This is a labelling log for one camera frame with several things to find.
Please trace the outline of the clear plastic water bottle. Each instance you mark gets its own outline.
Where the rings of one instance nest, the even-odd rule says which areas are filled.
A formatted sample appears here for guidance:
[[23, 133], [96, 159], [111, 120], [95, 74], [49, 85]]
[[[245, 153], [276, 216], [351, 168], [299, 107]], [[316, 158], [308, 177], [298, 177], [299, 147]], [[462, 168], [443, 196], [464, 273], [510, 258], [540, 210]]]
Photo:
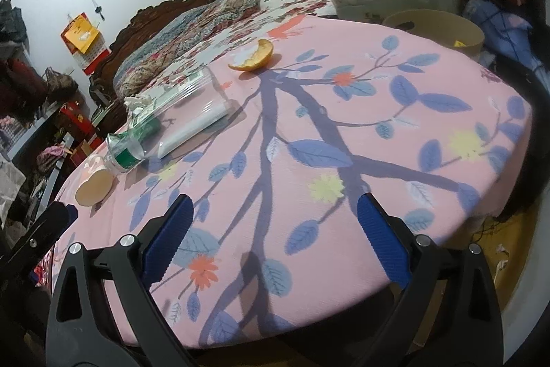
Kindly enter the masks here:
[[162, 165], [158, 155], [160, 141], [174, 120], [152, 117], [132, 129], [111, 133], [106, 138], [105, 166], [116, 174], [122, 174], [144, 166], [156, 172]]

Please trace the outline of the white tissue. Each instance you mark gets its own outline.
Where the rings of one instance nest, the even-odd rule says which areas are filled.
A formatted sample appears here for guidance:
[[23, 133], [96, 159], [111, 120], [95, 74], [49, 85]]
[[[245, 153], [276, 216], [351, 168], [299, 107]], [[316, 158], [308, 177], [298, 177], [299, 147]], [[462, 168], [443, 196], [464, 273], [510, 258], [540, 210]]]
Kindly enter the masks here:
[[136, 96], [129, 96], [124, 99], [124, 105], [128, 112], [128, 117], [132, 118], [138, 116], [142, 110], [144, 110], [152, 99], [148, 95], [138, 94]]

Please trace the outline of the orange peel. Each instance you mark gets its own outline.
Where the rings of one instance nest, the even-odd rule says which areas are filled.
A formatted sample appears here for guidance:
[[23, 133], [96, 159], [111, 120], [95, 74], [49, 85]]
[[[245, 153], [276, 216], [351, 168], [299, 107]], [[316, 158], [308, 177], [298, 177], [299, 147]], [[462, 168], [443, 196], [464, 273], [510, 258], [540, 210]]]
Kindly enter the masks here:
[[236, 57], [228, 67], [240, 72], [253, 72], [264, 68], [270, 62], [274, 52], [273, 42], [259, 39], [254, 51], [247, 50], [243, 56]]

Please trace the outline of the beige round trash bin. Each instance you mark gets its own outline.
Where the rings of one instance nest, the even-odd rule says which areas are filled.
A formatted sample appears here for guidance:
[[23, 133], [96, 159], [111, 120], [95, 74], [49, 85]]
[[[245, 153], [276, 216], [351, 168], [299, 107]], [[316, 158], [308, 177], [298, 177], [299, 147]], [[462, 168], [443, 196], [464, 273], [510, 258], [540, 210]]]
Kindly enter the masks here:
[[440, 10], [405, 10], [386, 17], [382, 24], [430, 39], [471, 58], [480, 54], [485, 42], [484, 32], [473, 22]]

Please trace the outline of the dark wooden headboard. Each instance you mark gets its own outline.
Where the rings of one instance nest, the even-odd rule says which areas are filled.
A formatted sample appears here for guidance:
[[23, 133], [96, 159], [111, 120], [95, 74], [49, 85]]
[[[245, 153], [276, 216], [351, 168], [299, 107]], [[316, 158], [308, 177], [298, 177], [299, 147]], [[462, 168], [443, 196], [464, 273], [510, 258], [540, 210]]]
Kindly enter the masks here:
[[109, 55], [102, 59], [89, 78], [89, 94], [96, 104], [108, 100], [106, 109], [99, 113], [95, 128], [104, 138], [117, 132], [125, 122], [124, 104], [117, 99], [114, 76], [118, 67], [131, 53], [155, 36], [164, 26], [191, 8], [205, 6], [213, 0], [168, 0], [157, 6], [140, 9], [109, 46]]

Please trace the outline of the brown handbag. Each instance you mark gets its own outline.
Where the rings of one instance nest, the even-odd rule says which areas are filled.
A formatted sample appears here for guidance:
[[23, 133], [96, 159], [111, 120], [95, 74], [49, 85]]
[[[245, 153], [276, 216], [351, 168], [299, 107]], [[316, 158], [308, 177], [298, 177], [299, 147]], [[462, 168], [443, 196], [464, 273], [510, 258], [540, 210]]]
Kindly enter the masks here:
[[47, 67], [45, 77], [47, 98], [50, 102], [67, 101], [78, 91], [78, 84], [71, 75], [62, 74]]

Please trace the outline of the pink floral blanket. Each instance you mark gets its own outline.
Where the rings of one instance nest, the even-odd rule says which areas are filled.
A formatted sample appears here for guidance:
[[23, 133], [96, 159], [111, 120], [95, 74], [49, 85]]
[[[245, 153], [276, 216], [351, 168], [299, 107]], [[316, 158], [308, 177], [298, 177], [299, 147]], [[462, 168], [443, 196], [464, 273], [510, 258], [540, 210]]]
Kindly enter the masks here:
[[93, 249], [135, 234], [181, 194], [195, 221], [151, 292], [184, 346], [293, 330], [387, 285], [356, 217], [371, 193], [437, 242], [499, 212], [526, 154], [529, 104], [466, 55], [381, 25], [271, 24], [275, 62], [211, 63], [237, 110], [189, 148], [123, 176], [57, 242]]

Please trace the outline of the floral patchwork quilt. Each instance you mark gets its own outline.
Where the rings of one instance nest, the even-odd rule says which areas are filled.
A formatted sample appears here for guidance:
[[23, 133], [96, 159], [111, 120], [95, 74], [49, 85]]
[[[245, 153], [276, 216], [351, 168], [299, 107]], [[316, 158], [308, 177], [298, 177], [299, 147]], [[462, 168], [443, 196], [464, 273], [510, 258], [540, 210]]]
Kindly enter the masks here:
[[115, 93], [123, 100], [152, 87], [168, 87], [182, 79], [184, 71], [254, 40], [290, 37], [291, 20], [335, 14], [331, 0], [214, 0], [180, 14], [131, 51], [115, 72]]

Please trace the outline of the blue purple clothes pile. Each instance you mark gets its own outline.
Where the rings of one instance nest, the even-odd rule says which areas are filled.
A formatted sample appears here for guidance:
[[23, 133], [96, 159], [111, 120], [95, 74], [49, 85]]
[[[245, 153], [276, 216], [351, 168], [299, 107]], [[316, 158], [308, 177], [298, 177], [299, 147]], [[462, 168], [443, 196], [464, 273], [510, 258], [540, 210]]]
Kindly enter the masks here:
[[549, 68], [547, 63], [535, 55], [529, 42], [533, 31], [530, 23], [515, 13], [501, 10], [486, 0], [470, 0], [463, 17], [471, 20], [485, 34], [485, 46], [492, 52], [528, 68], [549, 89]]

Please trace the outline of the red yellow wall calendar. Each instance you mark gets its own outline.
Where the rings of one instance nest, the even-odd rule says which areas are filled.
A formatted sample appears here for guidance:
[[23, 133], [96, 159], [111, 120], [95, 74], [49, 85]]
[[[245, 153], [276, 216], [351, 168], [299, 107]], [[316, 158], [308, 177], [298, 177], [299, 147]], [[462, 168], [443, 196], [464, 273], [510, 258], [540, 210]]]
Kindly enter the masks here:
[[94, 74], [100, 63], [110, 55], [101, 32], [84, 12], [74, 18], [69, 17], [60, 35], [76, 65], [87, 76]]

